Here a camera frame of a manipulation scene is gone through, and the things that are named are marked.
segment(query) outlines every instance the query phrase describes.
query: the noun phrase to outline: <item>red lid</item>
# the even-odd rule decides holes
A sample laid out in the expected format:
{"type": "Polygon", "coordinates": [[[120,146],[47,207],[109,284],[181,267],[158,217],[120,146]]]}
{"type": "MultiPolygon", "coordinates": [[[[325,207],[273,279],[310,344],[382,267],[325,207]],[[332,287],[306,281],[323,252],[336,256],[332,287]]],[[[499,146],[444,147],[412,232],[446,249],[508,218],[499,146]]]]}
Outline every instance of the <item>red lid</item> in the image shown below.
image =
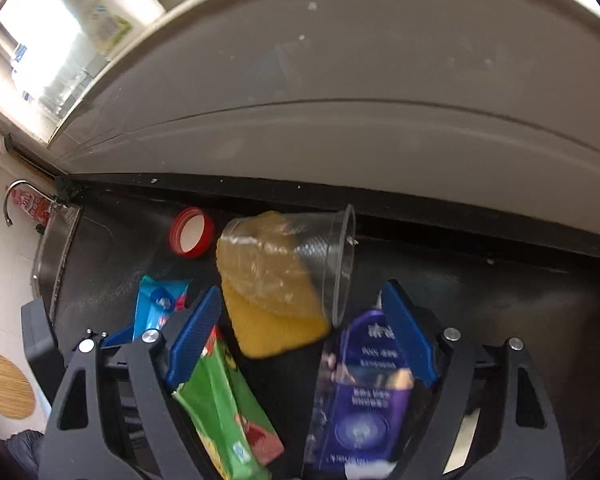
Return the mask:
{"type": "Polygon", "coordinates": [[[171,225],[171,250],[186,258],[197,258],[211,245],[214,232],[214,224],[208,214],[197,207],[187,207],[171,225]]]}

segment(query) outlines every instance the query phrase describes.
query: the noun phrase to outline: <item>red package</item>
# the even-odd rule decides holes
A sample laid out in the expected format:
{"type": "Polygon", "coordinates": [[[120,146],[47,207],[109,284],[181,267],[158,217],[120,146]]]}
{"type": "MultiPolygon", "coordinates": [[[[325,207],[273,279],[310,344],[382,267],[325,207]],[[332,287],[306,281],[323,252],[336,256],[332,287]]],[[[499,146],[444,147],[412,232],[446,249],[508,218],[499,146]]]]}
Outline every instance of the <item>red package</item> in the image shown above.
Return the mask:
{"type": "Polygon", "coordinates": [[[13,203],[24,209],[26,213],[39,224],[46,226],[49,222],[51,201],[43,196],[38,196],[32,191],[14,189],[11,191],[13,203]]]}

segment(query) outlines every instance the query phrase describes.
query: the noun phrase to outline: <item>blue gripper pad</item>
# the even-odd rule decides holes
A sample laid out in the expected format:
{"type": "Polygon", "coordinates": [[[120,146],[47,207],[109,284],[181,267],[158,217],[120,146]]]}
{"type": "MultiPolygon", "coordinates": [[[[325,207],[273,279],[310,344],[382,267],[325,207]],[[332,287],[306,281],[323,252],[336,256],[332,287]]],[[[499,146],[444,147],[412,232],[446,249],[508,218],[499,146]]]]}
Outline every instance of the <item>blue gripper pad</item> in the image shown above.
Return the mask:
{"type": "Polygon", "coordinates": [[[420,379],[427,388],[438,380],[433,344],[416,322],[411,309],[414,308],[409,297],[400,285],[390,281],[382,286],[382,311],[395,339],[407,360],[411,373],[420,379]]]}
{"type": "Polygon", "coordinates": [[[180,331],[169,353],[169,368],[164,378],[168,392],[176,390],[180,383],[191,377],[196,367],[211,329],[218,322],[222,312],[222,294],[212,286],[198,303],[195,312],[189,317],[180,331]]]}

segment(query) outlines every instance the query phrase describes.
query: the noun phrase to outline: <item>black countertop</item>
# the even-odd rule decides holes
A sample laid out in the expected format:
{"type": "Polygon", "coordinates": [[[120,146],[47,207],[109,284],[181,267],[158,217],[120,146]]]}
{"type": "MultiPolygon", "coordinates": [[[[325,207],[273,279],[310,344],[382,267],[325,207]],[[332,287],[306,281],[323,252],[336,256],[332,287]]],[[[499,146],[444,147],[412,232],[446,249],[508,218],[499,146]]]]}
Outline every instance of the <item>black countertop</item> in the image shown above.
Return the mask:
{"type": "MultiPolygon", "coordinates": [[[[219,284],[214,246],[201,258],[187,260],[171,253],[168,245],[177,213],[201,204],[104,188],[85,190],[78,202],[84,209],[54,320],[64,354],[87,328],[114,333],[131,324],[144,274],[156,280],[191,280],[192,296],[219,284]]],[[[219,233],[231,218],[253,213],[238,209],[206,210],[219,233]]],[[[382,283],[396,278],[417,304],[475,341],[499,345],[510,336],[521,338],[554,404],[573,475],[600,442],[600,276],[587,269],[530,264],[528,248],[526,263],[517,262],[514,254],[494,261],[479,250],[459,253],[440,244],[436,248],[368,237],[365,219],[359,224],[350,313],[374,304],[382,283]]],[[[321,343],[250,360],[237,352],[226,316],[222,328],[285,444],[285,454],[272,467],[274,477],[298,476],[321,343]]]]}

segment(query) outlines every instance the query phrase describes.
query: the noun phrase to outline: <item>yellow cloth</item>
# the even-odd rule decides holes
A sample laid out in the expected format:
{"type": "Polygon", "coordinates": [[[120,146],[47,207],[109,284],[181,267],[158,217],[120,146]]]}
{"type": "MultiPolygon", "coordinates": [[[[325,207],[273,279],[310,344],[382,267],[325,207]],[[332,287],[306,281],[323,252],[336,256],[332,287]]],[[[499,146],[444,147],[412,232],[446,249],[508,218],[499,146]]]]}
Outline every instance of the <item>yellow cloth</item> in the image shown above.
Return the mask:
{"type": "Polygon", "coordinates": [[[224,302],[247,357],[280,354],[330,330],[295,246],[285,218],[275,212],[231,222],[218,240],[224,302]]]}

